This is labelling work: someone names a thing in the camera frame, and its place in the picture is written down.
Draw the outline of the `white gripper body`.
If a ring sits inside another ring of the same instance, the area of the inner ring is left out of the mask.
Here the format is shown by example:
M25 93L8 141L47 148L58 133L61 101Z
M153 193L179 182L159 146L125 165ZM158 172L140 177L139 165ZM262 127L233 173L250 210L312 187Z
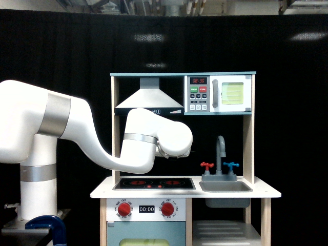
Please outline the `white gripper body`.
M170 154L164 152L160 148L160 146L157 146L156 147L155 156L156 157L164 157L166 159L169 159L169 158L184 158L184 157L188 157L190 155L190 152L191 152L191 149L188 149L184 154L181 154L181 155L170 155Z

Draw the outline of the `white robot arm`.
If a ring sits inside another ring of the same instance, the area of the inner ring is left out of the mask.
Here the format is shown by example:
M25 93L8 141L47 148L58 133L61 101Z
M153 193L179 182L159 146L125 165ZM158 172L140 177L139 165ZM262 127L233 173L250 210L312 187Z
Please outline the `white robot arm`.
M137 108L128 113L119 157L101 146L87 101L15 80L1 82L1 162L20 164L24 220L57 213L56 144L75 142L97 165L149 172L156 154L188 156L192 132L181 122Z

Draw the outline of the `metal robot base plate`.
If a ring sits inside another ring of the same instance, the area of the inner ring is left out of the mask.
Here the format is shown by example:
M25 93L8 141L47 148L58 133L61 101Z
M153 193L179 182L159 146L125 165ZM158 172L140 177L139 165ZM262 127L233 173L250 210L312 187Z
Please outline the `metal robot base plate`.
M56 216L59 217L61 220L64 220L71 209L59 209L56 213ZM25 225L29 222L29 220L22 219L20 217L16 217L15 219L11 220L10 222L6 223L4 227L1 229L3 234L13 234L13 233L49 233L50 229L48 228L41 228L41 229L26 229Z

